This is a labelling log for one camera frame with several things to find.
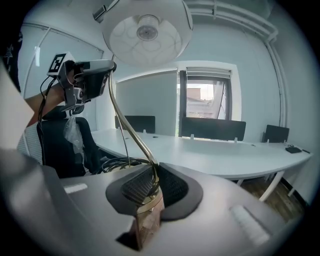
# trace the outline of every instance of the office chair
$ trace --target office chair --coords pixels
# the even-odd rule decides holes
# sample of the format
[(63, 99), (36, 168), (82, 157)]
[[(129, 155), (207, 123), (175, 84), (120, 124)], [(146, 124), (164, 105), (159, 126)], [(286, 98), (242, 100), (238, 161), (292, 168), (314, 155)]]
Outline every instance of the office chair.
[(41, 142), (41, 130), (37, 125), (37, 133), (41, 147), (44, 147), (45, 164), (53, 167), (59, 178), (70, 178), (84, 176), (85, 167), (90, 173), (101, 168), (102, 161), (99, 148), (92, 138), (87, 120), (83, 117), (76, 117), (75, 122), (79, 127), (83, 140), (83, 156), (81, 152), (75, 153), (73, 144), (64, 137), (64, 128), (68, 121), (66, 112), (61, 112), (61, 106), (55, 107), (52, 111), (43, 116), (42, 130), (43, 143)]

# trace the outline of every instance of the tabletop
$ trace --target tabletop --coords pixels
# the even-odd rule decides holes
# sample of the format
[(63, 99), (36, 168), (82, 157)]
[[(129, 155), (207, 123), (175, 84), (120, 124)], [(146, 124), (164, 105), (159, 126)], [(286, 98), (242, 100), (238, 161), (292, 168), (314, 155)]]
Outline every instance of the tabletop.
[[(198, 140), (182, 137), (137, 133), (149, 147), (158, 163), (190, 168), (227, 179), (248, 179), (286, 170), (306, 162), (312, 154), (289, 153), (283, 143), (247, 143), (220, 140)], [(126, 156), (119, 129), (92, 132), (99, 148)], [(145, 158), (138, 145), (124, 130), (131, 158)]]

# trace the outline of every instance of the dark clothing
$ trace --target dark clothing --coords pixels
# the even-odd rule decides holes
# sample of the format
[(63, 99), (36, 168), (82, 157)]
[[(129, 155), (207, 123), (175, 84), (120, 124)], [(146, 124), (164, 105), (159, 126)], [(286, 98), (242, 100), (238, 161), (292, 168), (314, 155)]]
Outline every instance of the dark clothing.
[(7, 43), (6, 49), (1, 52), (6, 70), (8, 71), (11, 80), (19, 92), (21, 92), (21, 89), (18, 79), (18, 55), (21, 49), (22, 39), (23, 36), (20, 32), (18, 36)]

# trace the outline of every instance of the window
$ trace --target window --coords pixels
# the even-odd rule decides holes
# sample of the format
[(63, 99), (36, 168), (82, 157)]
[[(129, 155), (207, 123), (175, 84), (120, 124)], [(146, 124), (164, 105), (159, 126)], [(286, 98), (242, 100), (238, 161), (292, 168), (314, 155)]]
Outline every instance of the window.
[(231, 120), (229, 75), (180, 71), (177, 97), (176, 135), (181, 136), (182, 118)]

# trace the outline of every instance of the desk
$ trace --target desk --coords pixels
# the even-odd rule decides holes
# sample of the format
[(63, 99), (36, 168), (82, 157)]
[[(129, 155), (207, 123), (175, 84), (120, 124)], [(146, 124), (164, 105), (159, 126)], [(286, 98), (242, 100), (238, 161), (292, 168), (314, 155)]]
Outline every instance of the desk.
[[(304, 151), (291, 154), (283, 143), (246, 143), (218, 140), (196, 140), (138, 132), (159, 162), (190, 168), (229, 180), (251, 179), (276, 173), (272, 183), (260, 198), (265, 201), (275, 189), (285, 170), (305, 163), (312, 154)], [(115, 156), (126, 156), (119, 129), (92, 132), (99, 148)], [(124, 130), (128, 154), (145, 158), (143, 152)]]

